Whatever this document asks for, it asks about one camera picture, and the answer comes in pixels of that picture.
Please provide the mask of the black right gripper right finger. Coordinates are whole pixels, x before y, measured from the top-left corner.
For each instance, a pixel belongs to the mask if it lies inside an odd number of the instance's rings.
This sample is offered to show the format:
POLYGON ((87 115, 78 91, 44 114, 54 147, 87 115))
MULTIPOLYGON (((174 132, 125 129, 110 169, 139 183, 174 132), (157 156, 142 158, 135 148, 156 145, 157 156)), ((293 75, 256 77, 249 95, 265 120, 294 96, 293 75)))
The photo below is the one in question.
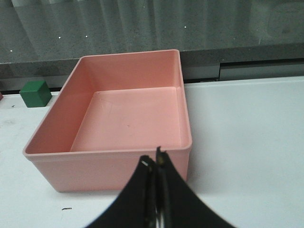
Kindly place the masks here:
POLYGON ((156 208, 161 228, 230 228, 175 169, 168 153, 156 149, 156 208))

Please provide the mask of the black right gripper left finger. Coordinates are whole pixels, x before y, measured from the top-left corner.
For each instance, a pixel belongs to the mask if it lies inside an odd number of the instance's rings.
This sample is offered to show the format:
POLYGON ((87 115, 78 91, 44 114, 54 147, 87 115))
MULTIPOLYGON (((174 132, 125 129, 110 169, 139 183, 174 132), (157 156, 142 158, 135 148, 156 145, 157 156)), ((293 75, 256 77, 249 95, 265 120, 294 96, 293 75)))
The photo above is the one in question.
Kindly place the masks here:
POLYGON ((155 227, 155 162, 141 156, 134 173, 114 202, 90 228, 155 227))

